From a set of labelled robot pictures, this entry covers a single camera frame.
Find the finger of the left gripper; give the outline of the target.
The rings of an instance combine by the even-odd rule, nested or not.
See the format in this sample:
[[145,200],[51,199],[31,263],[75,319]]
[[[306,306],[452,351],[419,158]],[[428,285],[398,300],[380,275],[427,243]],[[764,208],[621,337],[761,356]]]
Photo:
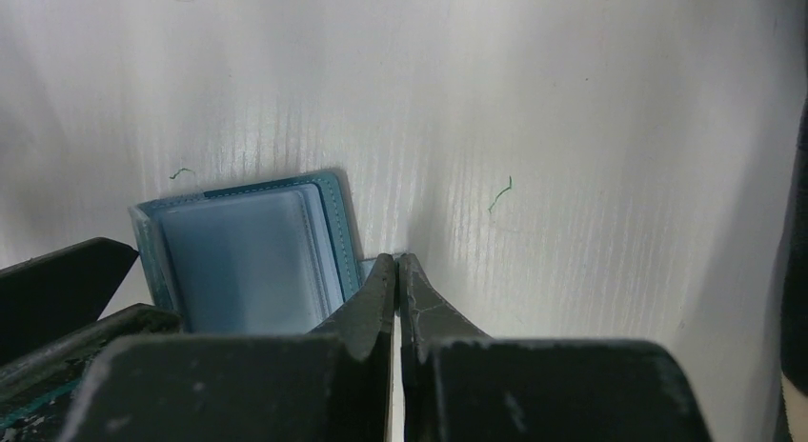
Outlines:
[[1,439],[54,441],[92,360],[118,337],[179,332],[181,316],[135,304],[1,368]]
[[96,237],[2,269],[1,364],[96,321],[137,257]]

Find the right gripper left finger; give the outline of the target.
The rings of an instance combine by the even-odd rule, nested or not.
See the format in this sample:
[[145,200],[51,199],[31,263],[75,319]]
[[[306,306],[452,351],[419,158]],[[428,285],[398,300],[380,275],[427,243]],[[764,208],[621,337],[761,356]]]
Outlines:
[[62,441],[384,441],[396,263],[300,335],[131,335],[91,363]]

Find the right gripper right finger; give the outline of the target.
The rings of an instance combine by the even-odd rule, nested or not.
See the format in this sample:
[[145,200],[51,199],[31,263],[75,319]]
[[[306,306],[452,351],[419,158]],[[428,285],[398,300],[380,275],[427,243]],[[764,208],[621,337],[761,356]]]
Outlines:
[[408,441],[707,441],[679,364],[637,339],[503,339],[398,260]]

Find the blue leather card holder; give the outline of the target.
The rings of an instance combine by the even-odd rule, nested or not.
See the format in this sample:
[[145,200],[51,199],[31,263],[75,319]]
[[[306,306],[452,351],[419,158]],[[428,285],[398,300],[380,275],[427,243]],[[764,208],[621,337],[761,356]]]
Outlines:
[[130,216],[152,301],[186,332],[305,333],[370,271],[334,171],[155,199]]

